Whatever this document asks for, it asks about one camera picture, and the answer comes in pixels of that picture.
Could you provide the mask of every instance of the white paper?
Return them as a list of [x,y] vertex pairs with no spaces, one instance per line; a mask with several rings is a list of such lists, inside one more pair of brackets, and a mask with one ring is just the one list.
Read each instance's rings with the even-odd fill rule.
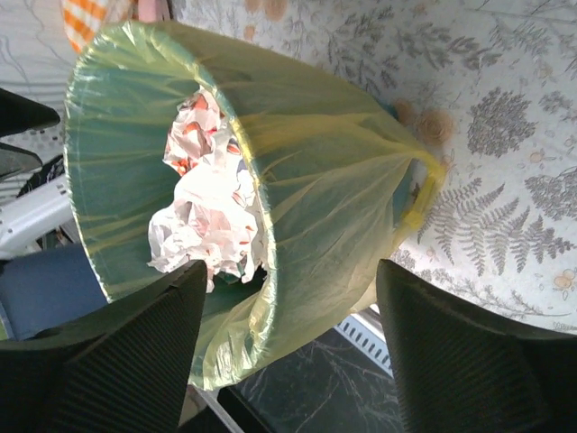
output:
[[203,260],[208,291],[219,272],[250,281],[266,262],[254,183],[226,119],[204,89],[179,107],[164,162],[182,177],[173,203],[151,219],[149,265],[171,272]]

